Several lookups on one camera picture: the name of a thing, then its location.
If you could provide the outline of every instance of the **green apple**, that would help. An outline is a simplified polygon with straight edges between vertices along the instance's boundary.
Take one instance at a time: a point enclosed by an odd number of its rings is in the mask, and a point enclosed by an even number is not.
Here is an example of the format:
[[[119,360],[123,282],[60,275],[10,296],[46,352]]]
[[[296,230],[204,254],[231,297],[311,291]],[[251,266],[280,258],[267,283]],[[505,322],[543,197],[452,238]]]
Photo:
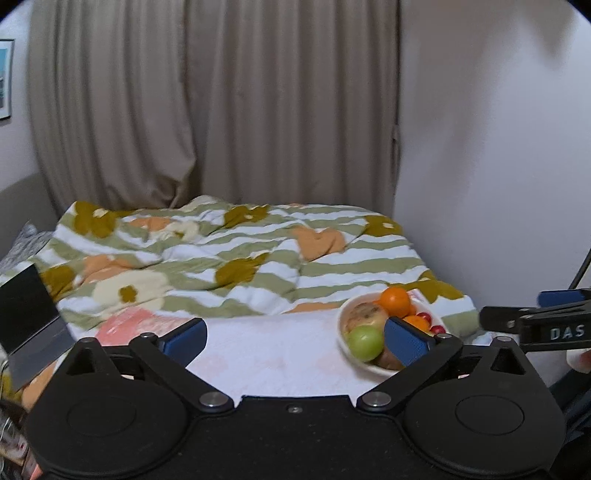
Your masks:
[[[346,337],[351,354],[362,362],[369,362],[384,350],[384,334],[371,325],[360,325]]]

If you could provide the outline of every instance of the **white bowl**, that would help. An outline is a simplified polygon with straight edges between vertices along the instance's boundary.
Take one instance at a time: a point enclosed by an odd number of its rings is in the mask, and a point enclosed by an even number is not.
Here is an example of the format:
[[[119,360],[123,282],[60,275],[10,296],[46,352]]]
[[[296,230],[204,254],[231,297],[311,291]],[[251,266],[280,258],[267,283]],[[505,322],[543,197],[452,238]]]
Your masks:
[[[352,299],[347,300],[345,303],[343,303],[341,305],[341,307],[339,308],[339,311],[337,312],[337,322],[336,322],[337,341],[339,343],[340,349],[343,351],[343,353],[345,354],[345,356],[347,357],[347,359],[351,363],[353,363],[365,370],[377,373],[379,375],[387,375],[388,377],[391,377],[392,375],[397,373],[398,370],[388,370],[386,368],[378,367],[377,365],[373,365],[373,364],[366,364],[366,363],[362,362],[361,360],[358,360],[357,358],[355,358],[351,354],[351,351],[349,350],[349,347],[347,346],[345,338],[343,337],[343,325],[344,325],[346,319],[349,317],[351,310],[353,310],[360,303],[373,302],[373,301],[379,300],[379,296],[381,295],[381,293],[382,292],[379,291],[376,293],[366,293],[365,295],[359,295],[358,297],[353,297]],[[426,302],[420,298],[420,295],[421,295],[420,292],[415,292],[415,291],[411,290],[408,292],[408,295],[410,296],[412,304],[417,309],[417,313],[427,312],[431,316],[431,326],[441,325],[442,327],[445,328],[445,325],[441,321],[441,318],[439,317],[439,315],[435,314],[432,311],[428,302]]]

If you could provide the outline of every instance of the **blue gripper pad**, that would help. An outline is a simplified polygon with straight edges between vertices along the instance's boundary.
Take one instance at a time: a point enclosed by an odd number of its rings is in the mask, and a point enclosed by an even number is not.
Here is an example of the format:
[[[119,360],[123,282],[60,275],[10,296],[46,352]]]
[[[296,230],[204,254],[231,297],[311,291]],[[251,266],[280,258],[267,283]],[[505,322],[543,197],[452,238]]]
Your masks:
[[[206,344],[207,325],[203,319],[189,320],[158,340],[160,351],[184,367],[203,352]]]
[[[538,295],[538,305],[540,307],[556,307],[585,300],[587,298],[580,290],[548,290],[541,291]]]
[[[405,366],[425,355],[434,340],[430,335],[408,324],[404,320],[391,317],[384,326],[384,343]]]

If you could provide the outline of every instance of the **orange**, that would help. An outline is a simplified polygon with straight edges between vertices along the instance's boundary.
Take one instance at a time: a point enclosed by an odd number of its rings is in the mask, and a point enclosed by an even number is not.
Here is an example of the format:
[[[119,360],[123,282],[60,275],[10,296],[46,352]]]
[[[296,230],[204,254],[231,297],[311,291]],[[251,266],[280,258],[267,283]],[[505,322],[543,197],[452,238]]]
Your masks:
[[[429,322],[426,319],[417,315],[409,315],[408,317],[404,318],[404,321],[410,323],[413,327],[418,328],[423,332],[428,332],[429,328],[431,328],[431,325],[429,325]]]
[[[382,292],[378,303],[392,317],[404,318],[410,312],[410,297],[402,287],[388,287]]]

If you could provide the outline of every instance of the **red cherry tomato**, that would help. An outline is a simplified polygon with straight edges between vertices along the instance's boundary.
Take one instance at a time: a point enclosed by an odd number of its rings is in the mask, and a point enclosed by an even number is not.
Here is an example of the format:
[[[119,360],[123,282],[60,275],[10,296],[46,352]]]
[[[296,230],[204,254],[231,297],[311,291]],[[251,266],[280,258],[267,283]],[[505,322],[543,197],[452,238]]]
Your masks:
[[[445,328],[442,327],[441,325],[433,325],[429,331],[433,334],[433,335],[437,335],[438,333],[446,333]]]
[[[419,312],[417,313],[417,317],[423,317],[426,321],[429,322],[429,325],[433,323],[433,319],[427,312]]]

